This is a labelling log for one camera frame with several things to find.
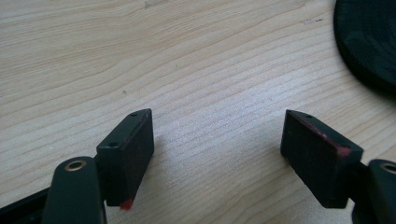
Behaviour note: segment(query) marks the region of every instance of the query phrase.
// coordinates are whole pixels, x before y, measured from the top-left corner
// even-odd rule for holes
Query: red mark
[[[125,210],[125,211],[131,210],[132,204],[134,204],[134,200],[128,199],[127,201],[123,202],[123,203],[120,205],[120,209],[121,209],[121,210]]]
[[[337,148],[337,155],[340,157],[347,157],[350,154],[349,147],[338,147]]]

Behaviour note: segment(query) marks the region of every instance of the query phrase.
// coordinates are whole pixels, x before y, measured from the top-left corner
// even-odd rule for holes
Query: black plastic part
[[[76,157],[62,162],[56,168],[42,223],[106,223],[93,158]]]
[[[378,223],[372,201],[367,189],[369,179],[369,168],[362,163],[348,167],[347,182],[349,198],[355,203],[352,212],[354,224],[376,224]]]
[[[345,208],[345,170],[360,163],[363,149],[320,120],[287,110],[281,153],[326,208]]]
[[[351,72],[396,93],[396,1],[337,0],[334,36]]]
[[[29,197],[1,208],[0,223],[40,223],[48,191],[49,189],[43,189]]]
[[[396,163],[373,160],[368,190],[379,223],[396,223]]]
[[[151,110],[128,115],[96,149],[106,204],[133,201],[154,152]]]

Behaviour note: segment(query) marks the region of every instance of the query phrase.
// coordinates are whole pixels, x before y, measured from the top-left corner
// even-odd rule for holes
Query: wood grain
[[[334,3],[0,0],[0,206],[149,107],[154,157],[109,223],[351,223],[279,153],[289,108],[396,161],[395,101],[343,64]]]

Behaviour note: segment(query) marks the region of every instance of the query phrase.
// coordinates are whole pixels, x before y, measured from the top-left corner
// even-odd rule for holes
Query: black disc
[[[396,0],[337,0],[334,35],[358,79],[396,93]]]

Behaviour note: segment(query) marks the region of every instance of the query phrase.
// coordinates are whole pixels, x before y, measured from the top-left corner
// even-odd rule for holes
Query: clamp jaw
[[[151,110],[128,115],[91,157],[62,162],[51,186],[0,210],[4,223],[106,223],[108,206],[130,209],[154,152]]]
[[[287,110],[280,147],[326,208],[355,202],[354,223],[396,223],[396,163],[361,163],[363,149],[311,115]]]

